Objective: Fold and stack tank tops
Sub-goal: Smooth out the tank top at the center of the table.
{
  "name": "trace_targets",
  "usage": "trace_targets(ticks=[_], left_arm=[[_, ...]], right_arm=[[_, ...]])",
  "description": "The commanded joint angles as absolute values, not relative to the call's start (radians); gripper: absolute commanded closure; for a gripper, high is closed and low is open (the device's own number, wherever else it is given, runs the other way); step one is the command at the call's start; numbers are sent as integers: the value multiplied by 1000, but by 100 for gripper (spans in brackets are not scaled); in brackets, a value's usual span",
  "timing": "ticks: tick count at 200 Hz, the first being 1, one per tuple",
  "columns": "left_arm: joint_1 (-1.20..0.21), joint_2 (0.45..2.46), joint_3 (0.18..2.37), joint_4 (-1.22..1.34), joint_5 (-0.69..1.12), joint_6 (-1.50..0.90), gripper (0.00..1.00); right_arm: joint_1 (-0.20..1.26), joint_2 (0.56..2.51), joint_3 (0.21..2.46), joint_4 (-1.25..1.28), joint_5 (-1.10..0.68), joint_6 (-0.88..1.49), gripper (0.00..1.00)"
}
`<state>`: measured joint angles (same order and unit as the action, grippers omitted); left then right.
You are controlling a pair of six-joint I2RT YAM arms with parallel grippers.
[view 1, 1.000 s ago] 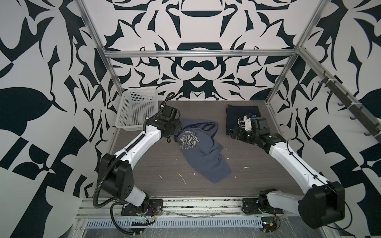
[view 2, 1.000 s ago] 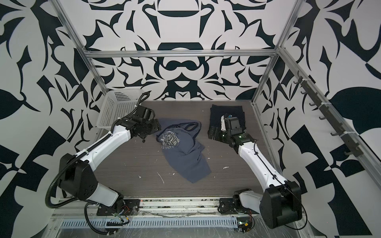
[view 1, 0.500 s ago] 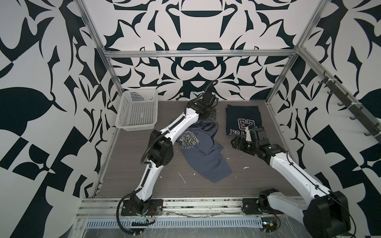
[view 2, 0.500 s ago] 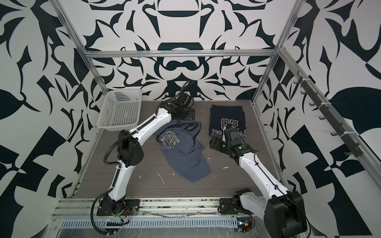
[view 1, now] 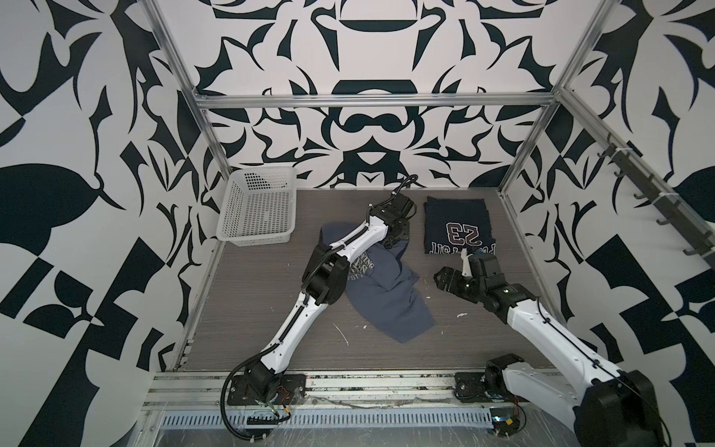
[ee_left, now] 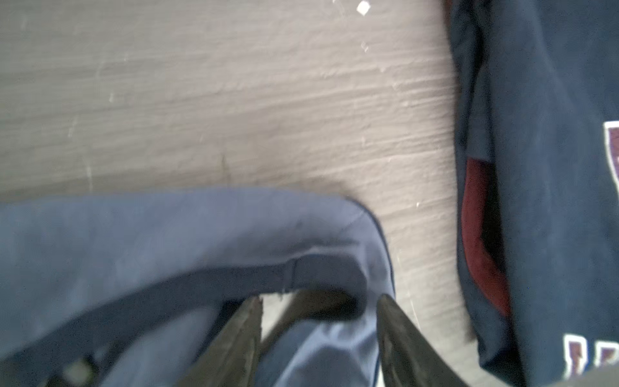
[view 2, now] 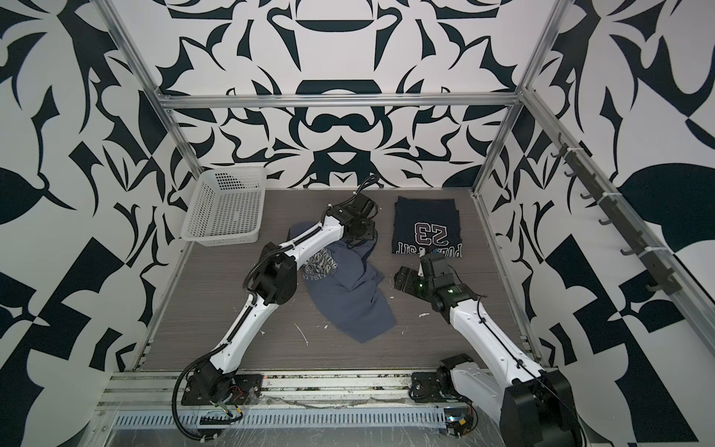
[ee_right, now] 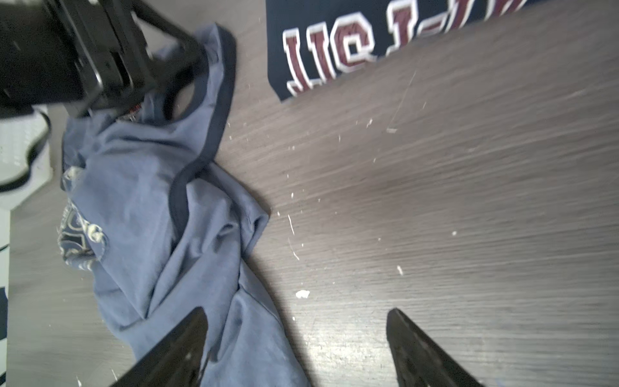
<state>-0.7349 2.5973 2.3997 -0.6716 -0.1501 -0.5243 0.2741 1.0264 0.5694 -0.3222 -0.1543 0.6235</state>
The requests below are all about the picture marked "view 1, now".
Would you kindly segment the navy tank top red trim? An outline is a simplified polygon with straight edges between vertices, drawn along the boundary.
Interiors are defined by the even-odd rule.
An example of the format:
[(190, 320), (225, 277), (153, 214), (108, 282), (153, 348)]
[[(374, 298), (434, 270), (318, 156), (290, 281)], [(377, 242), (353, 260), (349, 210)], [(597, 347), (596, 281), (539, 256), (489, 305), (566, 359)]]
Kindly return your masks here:
[(425, 211), (425, 254), (459, 254), (482, 251), (495, 254), (489, 210), (484, 199), (428, 197)]

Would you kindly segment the grey blue printed tank top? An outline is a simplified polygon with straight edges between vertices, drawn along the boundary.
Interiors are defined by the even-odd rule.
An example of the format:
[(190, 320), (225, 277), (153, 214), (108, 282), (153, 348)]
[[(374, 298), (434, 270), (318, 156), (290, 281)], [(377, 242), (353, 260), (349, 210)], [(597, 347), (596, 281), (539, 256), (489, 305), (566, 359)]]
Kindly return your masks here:
[(374, 244), (351, 263), (346, 285), (350, 304), (364, 320), (402, 344), (435, 325), (425, 300), (415, 289), (419, 275), (401, 260), (408, 246), (407, 240), (390, 248)]

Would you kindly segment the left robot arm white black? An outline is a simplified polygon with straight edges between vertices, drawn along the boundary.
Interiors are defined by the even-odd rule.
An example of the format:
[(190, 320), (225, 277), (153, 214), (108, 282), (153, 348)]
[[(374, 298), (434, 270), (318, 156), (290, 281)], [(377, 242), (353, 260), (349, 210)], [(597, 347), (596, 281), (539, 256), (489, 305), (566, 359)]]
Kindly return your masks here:
[(264, 350), (246, 361), (243, 376), (259, 400), (267, 402), (277, 394), (297, 346), (317, 317), (346, 290), (352, 264), (376, 244), (390, 248), (409, 239), (414, 209), (409, 197), (393, 192), (370, 206), (365, 221), (340, 240), (320, 239), (289, 316)]

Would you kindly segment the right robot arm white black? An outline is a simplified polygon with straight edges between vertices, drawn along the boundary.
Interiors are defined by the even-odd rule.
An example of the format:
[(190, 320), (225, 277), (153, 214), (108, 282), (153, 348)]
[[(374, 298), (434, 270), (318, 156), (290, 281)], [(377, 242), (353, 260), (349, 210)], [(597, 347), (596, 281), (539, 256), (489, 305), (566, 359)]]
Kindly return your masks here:
[(535, 346), (563, 379), (506, 354), (487, 363), (481, 385), (456, 379), (458, 400), (523, 398), (569, 428), (582, 446), (672, 445), (655, 388), (644, 374), (619, 368), (569, 332), (527, 288), (508, 283), (494, 255), (463, 253), (461, 259), (461, 269), (445, 266), (435, 274), (437, 288), (483, 305)]

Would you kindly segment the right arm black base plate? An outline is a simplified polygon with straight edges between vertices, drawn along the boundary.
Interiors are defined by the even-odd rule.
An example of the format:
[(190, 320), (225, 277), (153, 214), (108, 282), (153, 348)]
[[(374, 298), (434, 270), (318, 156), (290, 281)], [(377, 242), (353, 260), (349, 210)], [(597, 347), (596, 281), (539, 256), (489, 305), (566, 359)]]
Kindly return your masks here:
[(502, 402), (503, 394), (485, 377), (484, 372), (457, 372), (454, 396), (463, 403)]

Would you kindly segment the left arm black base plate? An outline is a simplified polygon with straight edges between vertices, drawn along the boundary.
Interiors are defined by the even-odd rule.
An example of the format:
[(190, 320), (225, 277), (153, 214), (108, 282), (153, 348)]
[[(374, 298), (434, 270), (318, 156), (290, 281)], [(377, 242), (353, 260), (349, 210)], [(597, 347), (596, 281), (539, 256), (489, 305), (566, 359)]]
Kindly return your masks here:
[(227, 391), (229, 406), (258, 405), (271, 403), (288, 405), (305, 396), (306, 376), (304, 374), (280, 374), (271, 379), (265, 389), (256, 389), (242, 374), (232, 378)]

